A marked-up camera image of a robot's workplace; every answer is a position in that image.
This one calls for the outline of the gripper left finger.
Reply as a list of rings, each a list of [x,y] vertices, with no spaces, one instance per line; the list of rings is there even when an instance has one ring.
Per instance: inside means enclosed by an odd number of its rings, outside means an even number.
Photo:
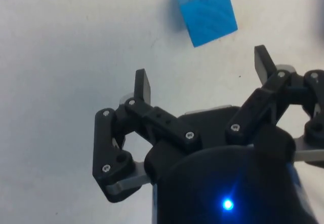
[[[172,167],[172,159],[202,148],[197,130],[160,107],[150,104],[151,89],[144,69],[135,73],[133,94],[117,110],[95,115],[92,174],[107,200],[121,202]],[[123,149],[126,135],[136,132],[152,145],[152,157],[136,162]]]

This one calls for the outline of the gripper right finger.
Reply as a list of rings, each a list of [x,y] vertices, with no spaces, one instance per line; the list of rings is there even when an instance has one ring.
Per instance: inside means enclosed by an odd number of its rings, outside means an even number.
[[[323,70],[301,76],[293,67],[277,68],[266,47],[254,48],[255,70],[262,83],[229,121],[230,144],[286,162],[323,163]],[[301,137],[294,139],[277,126],[290,105],[300,105],[310,117]]]

